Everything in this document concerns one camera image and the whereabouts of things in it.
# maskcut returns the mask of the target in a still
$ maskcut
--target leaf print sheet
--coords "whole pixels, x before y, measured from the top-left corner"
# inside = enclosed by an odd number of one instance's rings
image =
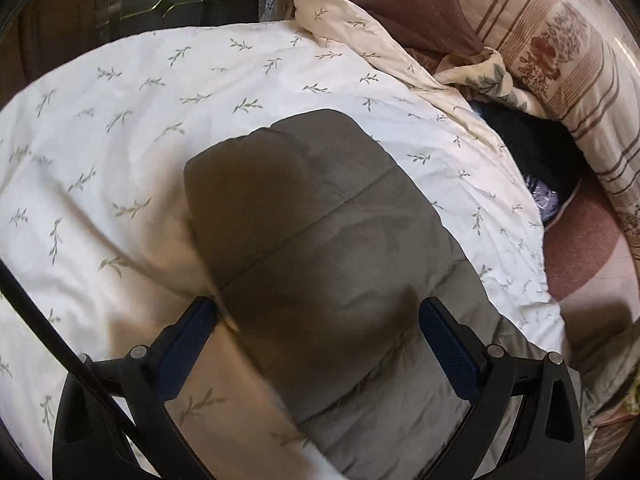
[[[330,24],[332,8],[316,6],[310,21]],[[122,356],[151,343],[195,296],[215,294],[193,243],[185,163],[320,108],[351,116],[386,150],[433,204],[498,310],[533,343],[561,349],[543,229],[526,188],[454,112],[372,66],[389,49],[376,43],[374,20],[358,19],[345,26],[367,35],[366,51],[294,22],[133,36],[50,72],[0,112],[1,256],[75,352]],[[66,373],[6,301],[0,326],[0,416],[49,480],[49,430]],[[342,480],[273,399],[219,327],[169,410],[220,478]]]

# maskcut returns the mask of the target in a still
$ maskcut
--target silver screw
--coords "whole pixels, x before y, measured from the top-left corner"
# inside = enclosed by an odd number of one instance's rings
[[[142,359],[146,355],[146,346],[143,346],[143,345],[134,346],[131,349],[131,352],[129,352],[129,354],[134,359]]]
[[[561,365],[564,359],[558,352],[549,352],[549,360],[555,365]]]
[[[504,348],[501,346],[491,345],[486,351],[491,357],[495,357],[496,359],[504,357]]]

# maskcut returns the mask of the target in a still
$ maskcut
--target black fabric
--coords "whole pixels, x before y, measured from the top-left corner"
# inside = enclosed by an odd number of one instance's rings
[[[559,204],[574,192],[587,163],[566,127],[498,103],[472,103],[513,156],[523,177],[542,181],[558,194]]]

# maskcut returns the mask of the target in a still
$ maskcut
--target blue gripper pad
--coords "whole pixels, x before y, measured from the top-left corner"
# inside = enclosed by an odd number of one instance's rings
[[[478,361],[484,358],[472,356],[472,352],[479,348],[477,345],[467,351],[461,341],[468,339],[465,332],[471,330],[460,325],[437,298],[427,298],[422,302],[418,322],[456,395],[460,399],[475,402],[481,392],[484,373]]]
[[[154,393],[160,402],[175,399],[218,322],[216,304],[199,297],[175,325],[166,327],[152,346],[157,351]]]

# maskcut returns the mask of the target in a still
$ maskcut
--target black cable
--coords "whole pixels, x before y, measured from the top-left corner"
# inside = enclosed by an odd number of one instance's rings
[[[138,448],[142,447],[140,432],[127,414],[113,400],[98,378],[82,364],[73,350],[51,326],[40,309],[31,300],[20,283],[12,275],[4,262],[0,259],[0,291],[27,324],[31,331],[46,346],[66,370],[75,377],[84,388],[91,393],[105,410],[114,418],[120,429],[132,440]]]

